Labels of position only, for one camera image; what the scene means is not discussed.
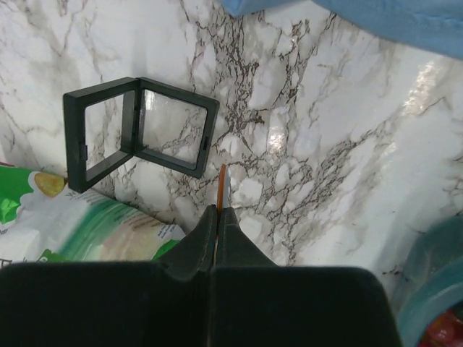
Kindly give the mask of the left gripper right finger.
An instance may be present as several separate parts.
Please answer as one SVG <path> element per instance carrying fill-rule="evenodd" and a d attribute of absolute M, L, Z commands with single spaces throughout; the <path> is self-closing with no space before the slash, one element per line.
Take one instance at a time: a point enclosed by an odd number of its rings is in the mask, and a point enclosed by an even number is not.
<path fill-rule="evenodd" d="M 212 346 L 399 346 L 386 293 L 360 267 L 279 267 L 221 212 Z"/>

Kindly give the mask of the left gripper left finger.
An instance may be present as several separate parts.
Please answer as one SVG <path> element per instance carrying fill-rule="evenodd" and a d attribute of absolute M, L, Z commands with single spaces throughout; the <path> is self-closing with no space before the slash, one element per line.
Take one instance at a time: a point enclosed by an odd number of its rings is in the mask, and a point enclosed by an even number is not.
<path fill-rule="evenodd" d="M 155 261 L 1 270 L 3 346 L 205 346 L 218 212 Z"/>

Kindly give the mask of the blue short-sleeved shirt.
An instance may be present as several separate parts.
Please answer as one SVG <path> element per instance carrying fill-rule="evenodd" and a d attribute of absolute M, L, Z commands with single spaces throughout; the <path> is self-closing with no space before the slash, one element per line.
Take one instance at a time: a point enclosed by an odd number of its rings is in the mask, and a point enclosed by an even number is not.
<path fill-rule="evenodd" d="M 318 6 L 374 35 L 462 59 L 462 2 L 315 0 Z"/>

